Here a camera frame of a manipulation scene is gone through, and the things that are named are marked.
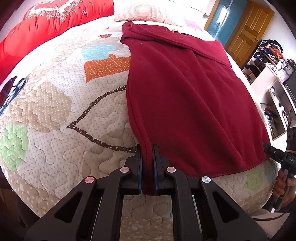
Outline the person's right hand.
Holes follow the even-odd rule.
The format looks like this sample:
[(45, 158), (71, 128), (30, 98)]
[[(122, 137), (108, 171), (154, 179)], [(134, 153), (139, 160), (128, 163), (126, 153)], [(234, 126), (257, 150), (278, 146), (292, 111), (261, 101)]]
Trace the person's right hand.
[(285, 195), (282, 201), (282, 208), (288, 206), (295, 200), (295, 186), (295, 178), (287, 178), (284, 180), (284, 171), (280, 169), (274, 184), (273, 195), (275, 198)]

